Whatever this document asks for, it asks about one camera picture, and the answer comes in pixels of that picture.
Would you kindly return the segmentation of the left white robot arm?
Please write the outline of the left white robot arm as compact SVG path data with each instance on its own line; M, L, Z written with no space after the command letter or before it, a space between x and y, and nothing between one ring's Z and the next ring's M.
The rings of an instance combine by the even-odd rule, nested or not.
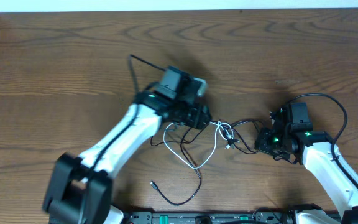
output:
M127 113L97 144L56 161L42 210L60 223L122 223L111 204L113 180L125 163L164 122L203 129L211 114L201 98L208 84L175 67L136 93Z

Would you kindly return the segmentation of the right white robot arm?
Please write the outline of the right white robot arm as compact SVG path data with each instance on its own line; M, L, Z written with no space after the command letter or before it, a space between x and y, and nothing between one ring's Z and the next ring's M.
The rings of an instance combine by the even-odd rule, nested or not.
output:
M272 128L262 128L255 149L274 159L299 163L311 172L332 200L340 223L358 223L358 175L334 139L315 131L306 103L288 103L270 112Z

